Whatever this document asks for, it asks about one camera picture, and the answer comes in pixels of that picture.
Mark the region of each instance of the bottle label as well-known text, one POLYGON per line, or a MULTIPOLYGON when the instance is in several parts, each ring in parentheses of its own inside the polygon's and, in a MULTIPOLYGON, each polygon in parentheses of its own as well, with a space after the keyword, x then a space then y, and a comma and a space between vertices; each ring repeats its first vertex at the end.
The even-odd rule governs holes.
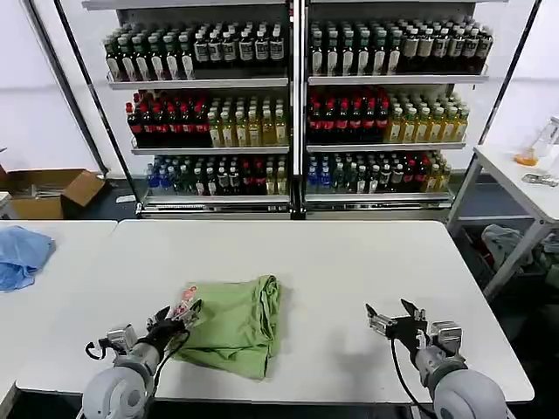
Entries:
POLYGON ((433 57, 443 58, 446 55, 447 47, 448 47, 448 39, 435 39, 435 41, 433 42, 431 55, 433 57))
POLYGON ((260 132, 257 128, 250 128, 249 133, 251 137, 251 145, 252 146, 259 146, 260 145, 260 132))
POLYGON ((344 76, 349 76, 349 71, 353 64, 353 52, 345 51, 343 53, 343 63, 342 63, 342 74, 344 76))
POLYGON ((390 53, 388 59, 388 69, 386 74, 396 74, 396 67, 398 66, 398 61, 400 60, 400 51, 393 51, 390 53))
POLYGON ((239 147, 246 147, 246 129, 245 127, 237 127, 237 139, 239 147))
POLYGON ((438 137, 440 136, 440 125, 433 124, 431 126, 431 132, 429 134, 428 142, 438 142, 438 137))
POLYGON ((357 181, 357 193, 362 194, 365 192, 365 181, 357 181))
POLYGON ((279 144, 287 144, 286 141, 286 127, 278 126, 276 127, 276 136, 278 137, 279 144))
POLYGON ((196 193, 198 195, 203 195, 205 191, 205 187, 203 183, 197 182, 196 183, 196 193))
POLYGON ((230 128, 224 128, 223 129, 223 134, 224 134, 224 144, 226 147, 233 147, 233 136, 231 135, 231 129, 230 128))
POLYGON ((378 76, 383 72, 384 51, 375 52, 375 63, 373 64, 373 75, 378 76))
POLYGON ((320 76, 321 68, 322 68, 322 53, 313 52, 313 75, 320 76))
POLYGON ((395 144, 398 142, 399 138, 400 138, 400 124, 393 124, 392 128, 390 129, 389 141, 392 144, 395 144))
POLYGON ((487 58, 489 54, 489 50, 493 46, 492 39, 481 39, 480 45, 478 46, 478 50, 475 52, 475 56, 478 58, 487 58))
POLYGON ((406 124, 404 130, 404 142, 405 143, 412 143, 413 142, 413 130, 415 129, 414 124, 406 124))
POLYGON ((184 67, 184 75, 186 76, 186 79, 187 80, 194 79, 194 76, 192 74, 192 72, 194 70, 194 66, 192 65, 192 57, 189 57, 188 55, 185 55, 182 58, 182 62, 183 62, 183 67, 184 67))
POLYGON ((450 141, 452 139, 452 131, 454 131, 454 124, 447 123, 443 132, 443 141, 450 141))
POLYGON ((130 81, 136 81, 136 70, 134 69, 134 63, 132 60, 130 58, 123 58, 122 64, 124 65, 128 79, 130 81))
POLYGON ((270 57, 272 57, 274 61, 279 61, 283 59, 283 56, 283 40, 270 41, 270 57))
POLYGON ((432 39, 422 39, 419 42, 418 56, 423 58, 429 57, 431 55, 432 48, 433 48, 432 39))
POLYGON ((221 139, 219 138, 219 131, 217 128, 210 130, 211 144, 214 148, 221 147, 221 139))
POLYGON ((136 64, 138 65, 138 69, 140 70, 141 79, 143 81, 148 81, 149 69, 148 69, 148 63, 146 63, 146 59, 144 57, 137 57, 136 64))
POLYGON ((369 63, 369 52, 361 51, 359 52, 359 58, 357 59, 357 75, 362 76, 365 74, 365 68, 369 63))
POLYGON ((373 180, 369 181, 369 193, 370 194, 374 194, 377 187, 378 187, 378 180, 377 179, 373 179, 373 180))
POLYGON ((407 58, 413 58, 418 52, 418 39, 406 39, 404 44, 404 56, 407 58))
POLYGON ((205 63, 210 58, 208 56, 208 45, 207 44, 194 44, 194 54, 196 55, 196 60, 198 63, 205 63))
POLYGON ((254 57, 254 50, 252 48, 252 41, 239 42, 238 48, 240 50, 240 56, 243 61, 251 61, 254 57))
POLYGON ((173 80, 178 80, 178 65, 176 64, 175 57, 167 57, 167 65, 169 66, 169 73, 173 80))
POLYGON ((416 142, 425 142, 425 133, 427 132, 426 124, 419 124, 416 132, 416 142))
POLYGON ((338 65, 338 53, 329 52, 328 53, 328 76, 333 76, 335 72, 335 67, 338 65))
POLYGON ((268 43, 266 41, 256 41, 254 45, 256 46, 256 59, 260 61, 268 59, 268 43))
POLYGON ((220 43, 208 43, 208 52, 210 53, 210 60, 215 62, 221 61, 221 44, 220 43))
POLYGON ((165 75, 163 73, 163 63, 159 57, 152 57, 151 64, 154 66, 155 75, 158 80, 165 80, 165 75))
POLYGON ((237 53, 235 52, 234 42, 224 42, 224 60, 227 62, 235 61, 237 59, 237 53))
POLYGON ((119 70, 119 65, 114 58, 107 58, 108 69, 113 76, 114 81, 122 81, 121 70, 119 70))

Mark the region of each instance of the white table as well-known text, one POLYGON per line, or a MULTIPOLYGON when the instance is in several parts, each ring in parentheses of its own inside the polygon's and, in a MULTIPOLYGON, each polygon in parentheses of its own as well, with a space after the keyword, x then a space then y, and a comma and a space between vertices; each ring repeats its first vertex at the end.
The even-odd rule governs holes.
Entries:
POLYGON ((62 302, 81 286, 84 271, 116 227, 115 221, 0 221, 46 234, 55 251, 35 276, 35 284, 0 292, 0 417, 10 410, 17 373, 26 361, 44 354, 40 342, 62 302))
POLYGON ((551 188, 547 185, 523 182, 522 177, 525 174, 538 173, 538 170, 516 163, 513 160, 514 153, 510 151, 495 146, 476 146, 473 152, 472 164, 449 214, 447 229, 451 233, 456 231, 460 222, 461 204, 475 187, 475 181, 482 169, 485 169, 534 218, 523 239, 484 289, 484 295, 491 300, 514 275, 519 259, 532 251, 552 229, 559 226, 559 187, 551 188))
MULTIPOLYGON (((470 367, 492 377, 508 401, 534 391, 445 227, 435 222, 124 221, 89 278, 53 323, 17 387, 80 393, 111 366, 84 346, 107 329, 145 319, 172 304, 187 281, 246 281, 272 273, 285 286, 281 346, 262 382, 169 361, 157 397, 164 399, 408 403, 390 343, 368 328, 364 304, 404 315, 406 298, 429 320, 464 329, 470 367)), ((409 353, 397 345, 404 377, 421 402, 409 353)))

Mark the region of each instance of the white wall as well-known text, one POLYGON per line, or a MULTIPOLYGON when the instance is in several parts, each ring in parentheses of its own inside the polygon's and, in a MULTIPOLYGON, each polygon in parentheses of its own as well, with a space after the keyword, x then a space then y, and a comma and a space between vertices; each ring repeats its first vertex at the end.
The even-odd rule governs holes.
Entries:
POLYGON ((0 155, 6 170, 99 168, 66 103, 22 5, 3 3, 0 27, 0 155))

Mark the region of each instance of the shelf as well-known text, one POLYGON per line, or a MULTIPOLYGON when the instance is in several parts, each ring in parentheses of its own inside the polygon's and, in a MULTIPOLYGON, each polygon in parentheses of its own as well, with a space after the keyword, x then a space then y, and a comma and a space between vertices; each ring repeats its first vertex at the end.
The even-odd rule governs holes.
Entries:
POLYGON ((229 148, 132 148, 133 155, 286 155, 289 146, 229 148))
POLYGON ((470 74, 396 74, 393 76, 311 76, 309 86, 363 86, 363 85, 476 85, 489 80, 470 74))
POLYGON ((308 145, 309 153, 358 153, 368 151, 424 151, 424 150, 460 150, 465 142, 435 142, 414 144, 338 144, 332 146, 308 145))
POLYGON ((166 195, 146 196, 144 203, 149 205, 192 205, 192 206, 217 206, 217 205, 288 205, 288 195, 269 196, 196 196, 196 195, 166 195))
POLYGON ((448 192, 402 194, 307 194, 305 201, 312 204, 378 204, 378 203, 440 203, 452 200, 448 192))
POLYGON ((256 79, 197 79, 197 80, 154 80, 154 81, 112 81, 108 85, 113 90, 169 90, 169 89, 241 89, 259 87, 285 87, 287 77, 256 79))
POLYGON ((85 0, 81 5, 87 10, 125 10, 284 3, 281 0, 85 0))

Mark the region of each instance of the floor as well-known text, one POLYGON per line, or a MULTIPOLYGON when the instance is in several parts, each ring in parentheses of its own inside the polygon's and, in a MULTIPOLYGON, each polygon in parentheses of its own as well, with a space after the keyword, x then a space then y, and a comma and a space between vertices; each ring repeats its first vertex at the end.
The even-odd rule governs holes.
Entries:
MULTIPOLYGON (((81 219, 116 219, 135 217, 135 203, 115 203, 118 196, 130 194, 125 182, 112 182, 95 197, 81 219)), ((526 215, 514 200, 491 179, 477 185, 468 198, 465 216, 526 215)), ((514 219, 507 225, 524 229, 527 220, 514 219)), ((483 281, 479 258, 471 254, 468 242, 457 238, 473 276, 483 281)), ((518 419, 555 417, 559 411, 556 397, 556 377, 559 376, 559 293, 546 286, 516 287, 505 292, 492 304, 493 312, 509 338, 522 366, 535 388, 531 403, 511 406, 518 419)), ((80 397, 47 394, 20 394, 9 419, 74 418, 79 410, 80 397)), ((172 416, 205 416, 231 418, 352 418, 352 419, 411 419, 408 409, 394 406, 274 406, 229 403, 155 402, 148 418, 172 416)))

